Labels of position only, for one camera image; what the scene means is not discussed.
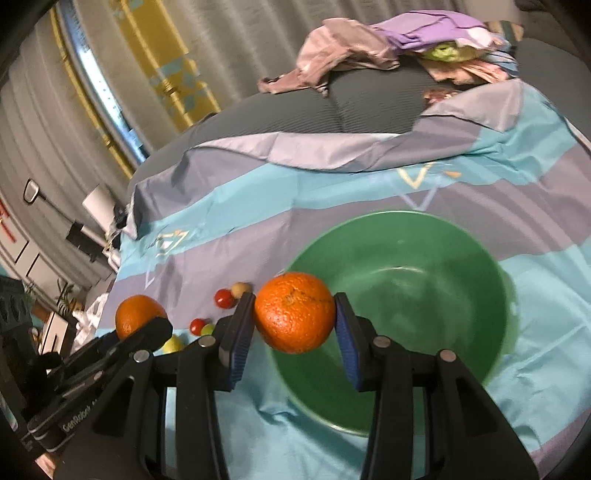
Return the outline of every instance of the blue gripper pad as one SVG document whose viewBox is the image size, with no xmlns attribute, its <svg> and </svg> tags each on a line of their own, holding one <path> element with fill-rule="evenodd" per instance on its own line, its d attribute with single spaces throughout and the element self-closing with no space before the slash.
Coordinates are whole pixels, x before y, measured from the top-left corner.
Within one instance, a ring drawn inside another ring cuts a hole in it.
<svg viewBox="0 0 591 480">
<path fill-rule="evenodd" d="M 350 308 L 349 302 L 341 302 L 340 294 L 335 295 L 336 302 L 336 323 L 335 333 L 339 341 L 340 356 L 343 359 L 343 366 L 347 379 L 359 390 L 362 385 L 361 369 L 359 364 L 359 350 L 351 331 L 350 321 L 357 321 L 355 314 Z"/>
<path fill-rule="evenodd" d="M 244 293 L 230 321 L 230 326 L 220 344 L 220 360 L 229 367 L 232 387 L 242 379 L 246 357 L 251 347 L 254 331 L 254 301 L 252 293 Z"/>
</svg>

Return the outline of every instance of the red sign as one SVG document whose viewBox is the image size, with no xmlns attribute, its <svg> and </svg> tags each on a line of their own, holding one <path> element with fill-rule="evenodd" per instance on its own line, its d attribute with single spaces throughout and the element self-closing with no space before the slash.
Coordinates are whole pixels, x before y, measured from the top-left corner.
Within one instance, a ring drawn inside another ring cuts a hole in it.
<svg viewBox="0 0 591 480">
<path fill-rule="evenodd" d="M 12 234 L 12 232 L 8 228 L 8 225 L 6 223 L 4 223 L 4 221 L 3 221 L 3 220 L 7 220 L 9 218 L 10 218 L 10 213 L 8 213 L 8 210 L 6 210 L 6 207 L 2 203 L 2 200 L 0 200 L 0 227 L 2 227 L 2 230 L 4 231 L 4 233 L 6 234 L 8 239 L 13 244 L 15 244 L 15 243 L 17 243 L 17 239 L 15 238 L 15 236 Z"/>
</svg>

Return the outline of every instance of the bed sheet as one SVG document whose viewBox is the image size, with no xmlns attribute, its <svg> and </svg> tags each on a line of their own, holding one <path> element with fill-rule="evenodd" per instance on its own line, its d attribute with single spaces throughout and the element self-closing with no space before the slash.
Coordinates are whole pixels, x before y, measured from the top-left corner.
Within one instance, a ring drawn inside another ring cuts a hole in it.
<svg viewBox="0 0 591 480">
<path fill-rule="evenodd" d="M 278 132 L 189 150 L 136 186 L 100 327 L 142 293 L 192 340 L 192 318 L 221 316 L 218 288 L 246 280 L 256 290 L 330 227 L 385 209 L 451 220 L 510 276 L 519 335 L 485 387 L 544 476 L 591 411 L 591 156 L 520 80 L 441 102 L 402 135 Z M 217 395 L 230 477 L 358 478 L 366 439 L 298 411 L 266 348 L 255 336 L 243 380 Z M 169 402 L 174 468 L 174 392 Z"/>
</svg>

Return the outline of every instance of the purple cloth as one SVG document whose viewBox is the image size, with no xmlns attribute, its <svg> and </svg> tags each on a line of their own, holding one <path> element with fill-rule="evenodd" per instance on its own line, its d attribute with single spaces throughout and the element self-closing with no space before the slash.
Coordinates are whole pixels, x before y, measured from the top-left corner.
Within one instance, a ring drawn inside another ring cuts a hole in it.
<svg viewBox="0 0 591 480">
<path fill-rule="evenodd" d="M 398 50 L 421 51 L 444 41 L 466 37 L 465 30 L 483 27 L 476 18 L 447 10 L 413 10 L 372 25 Z"/>
</svg>

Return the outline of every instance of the orange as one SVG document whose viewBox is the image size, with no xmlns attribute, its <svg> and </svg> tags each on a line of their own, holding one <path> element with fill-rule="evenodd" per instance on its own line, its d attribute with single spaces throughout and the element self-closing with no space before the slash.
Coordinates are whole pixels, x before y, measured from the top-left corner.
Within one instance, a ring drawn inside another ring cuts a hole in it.
<svg viewBox="0 0 591 480">
<path fill-rule="evenodd" d="M 146 295 L 129 297 L 121 302 L 115 313 L 117 336 L 123 340 L 156 317 L 168 318 L 156 300 Z"/>
<path fill-rule="evenodd" d="M 319 347 L 335 326 L 335 301 L 313 275 L 289 272 L 269 280 L 255 300 L 256 328 L 285 353 Z"/>
</svg>

